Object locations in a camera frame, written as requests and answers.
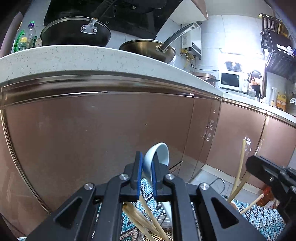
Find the white water heater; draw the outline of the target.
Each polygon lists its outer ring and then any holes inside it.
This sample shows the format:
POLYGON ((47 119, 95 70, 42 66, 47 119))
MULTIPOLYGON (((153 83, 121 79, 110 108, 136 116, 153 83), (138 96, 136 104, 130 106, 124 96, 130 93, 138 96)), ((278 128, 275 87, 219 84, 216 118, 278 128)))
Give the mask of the white water heater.
POLYGON ((186 49, 190 54, 201 59, 202 56, 202 39, 201 27, 196 22, 197 27, 182 36, 182 48, 186 49))

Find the black range hood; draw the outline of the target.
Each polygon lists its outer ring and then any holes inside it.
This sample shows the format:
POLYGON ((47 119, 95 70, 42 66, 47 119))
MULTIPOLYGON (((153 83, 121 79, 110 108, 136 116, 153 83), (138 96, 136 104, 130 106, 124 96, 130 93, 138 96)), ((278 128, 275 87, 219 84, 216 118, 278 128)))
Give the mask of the black range hood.
MULTIPOLYGON (((68 16, 90 16, 101 3, 102 1, 51 1, 44 18, 44 26, 68 16)), ((99 21, 113 31, 140 39, 155 39, 180 3, 179 0, 116 1, 99 21)))

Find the brass coloured wok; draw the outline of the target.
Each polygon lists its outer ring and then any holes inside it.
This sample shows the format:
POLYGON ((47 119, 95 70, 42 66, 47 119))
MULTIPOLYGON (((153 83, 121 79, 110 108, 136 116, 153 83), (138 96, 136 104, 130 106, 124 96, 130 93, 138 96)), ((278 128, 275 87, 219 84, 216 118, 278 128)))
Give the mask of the brass coloured wok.
POLYGON ((130 40, 121 44, 119 49, 170 64, 176 55, 176 50, 171 44, 197 27, 198 22, 192 22, 172 34, 165 42, 151 39, 130 40))

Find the cooking oil bottle on floor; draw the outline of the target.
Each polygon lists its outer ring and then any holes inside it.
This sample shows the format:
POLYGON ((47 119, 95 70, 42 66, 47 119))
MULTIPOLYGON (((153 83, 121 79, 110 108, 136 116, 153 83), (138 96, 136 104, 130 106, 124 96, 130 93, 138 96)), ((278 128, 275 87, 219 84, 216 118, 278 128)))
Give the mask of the cooking oil bottle on floor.
POLYGON ((271 187, 266 186, 266 188, 263 191, 264 197, 262 197, 259 201, 257 201, 257 206, 265 206, 268 202, 273 202, 274 195, 272 193, 271 187))

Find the zigzag patterned table mat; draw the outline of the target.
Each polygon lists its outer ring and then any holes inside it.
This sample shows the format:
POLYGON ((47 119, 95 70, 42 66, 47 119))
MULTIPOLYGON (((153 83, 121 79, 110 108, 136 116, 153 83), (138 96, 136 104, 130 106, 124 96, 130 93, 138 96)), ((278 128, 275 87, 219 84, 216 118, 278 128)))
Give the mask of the zigzag patterned table mat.
MULTIPOLYGON (((171 203, 174 240, 265 240, 265 237, 212 187, 185 183, 171 174, 164 177, 171 203)), ((118 240, 122 204, 132 201, 130 180, 119 176, 96 187, 102 201, 95 240, 118 240)))

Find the black wok with lid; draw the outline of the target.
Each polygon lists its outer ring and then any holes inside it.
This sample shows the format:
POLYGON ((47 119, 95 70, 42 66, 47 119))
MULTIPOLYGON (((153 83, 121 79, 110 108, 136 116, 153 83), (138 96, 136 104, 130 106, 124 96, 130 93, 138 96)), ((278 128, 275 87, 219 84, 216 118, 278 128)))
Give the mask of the black wok with lid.
POLYGON ((89 45, 106 47, 110 29, 97 18, 70 16, 55 20, 43 28, 41 41, 49 45, 89 45))

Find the copper rice cooker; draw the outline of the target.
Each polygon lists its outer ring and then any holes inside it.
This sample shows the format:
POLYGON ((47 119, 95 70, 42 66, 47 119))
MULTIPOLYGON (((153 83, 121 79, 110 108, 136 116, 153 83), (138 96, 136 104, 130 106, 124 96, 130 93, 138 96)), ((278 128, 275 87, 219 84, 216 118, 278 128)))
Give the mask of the copper rice cooker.
POLYGON ((209 73, 193 72, 192 74, 213 86, 216 86, 216 83, 220 82, 220 80, 218 80, 214 75, 211 75, 209 73))

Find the chrome kitchen faucet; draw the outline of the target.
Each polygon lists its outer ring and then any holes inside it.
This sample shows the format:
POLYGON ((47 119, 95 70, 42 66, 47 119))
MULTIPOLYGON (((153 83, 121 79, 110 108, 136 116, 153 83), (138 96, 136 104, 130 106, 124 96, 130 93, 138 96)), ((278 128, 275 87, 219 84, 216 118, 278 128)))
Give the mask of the chrome kitchen faucet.
POLYGON ((263 98, 263 91, 264 91, 264 81, 262 75, 259 71, 253 70, 250 72, 248 78, 248 89, 247 94, 251 97, 256 97, 259 102, 263 98))

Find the black dish rack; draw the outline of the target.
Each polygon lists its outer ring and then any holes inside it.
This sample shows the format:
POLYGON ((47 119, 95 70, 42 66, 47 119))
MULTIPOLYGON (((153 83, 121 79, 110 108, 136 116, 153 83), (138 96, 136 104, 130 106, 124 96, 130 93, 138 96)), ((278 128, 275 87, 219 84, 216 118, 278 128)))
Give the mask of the black dish rack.
POLYGON ((280 19, 261 13, 261 48, 268 52, 266 70, 284 78, 295 72, 295 55, 288 51, 292 37, 280 19))

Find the yellow detergent bottle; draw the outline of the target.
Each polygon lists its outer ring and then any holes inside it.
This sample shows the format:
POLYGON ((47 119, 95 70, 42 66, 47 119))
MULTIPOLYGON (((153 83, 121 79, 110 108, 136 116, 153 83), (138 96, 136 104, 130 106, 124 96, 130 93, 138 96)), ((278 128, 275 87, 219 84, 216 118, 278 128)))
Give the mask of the yellow detergent bottle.
POLYGON ((282 111, 286 111, 286 108, 287 108, 286 95, 278 93, 277 99, 276 99, 276 107, 282 111))

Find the white microwave oven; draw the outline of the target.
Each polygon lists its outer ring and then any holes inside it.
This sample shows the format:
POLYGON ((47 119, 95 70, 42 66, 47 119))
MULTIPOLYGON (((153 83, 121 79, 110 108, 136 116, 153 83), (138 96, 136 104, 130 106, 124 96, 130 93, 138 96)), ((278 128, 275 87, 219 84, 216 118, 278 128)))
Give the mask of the white microwave oven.
POLYGON ((248 89, 247 75, 243 72, 220 71, 218 87, 246 93, 248 89))

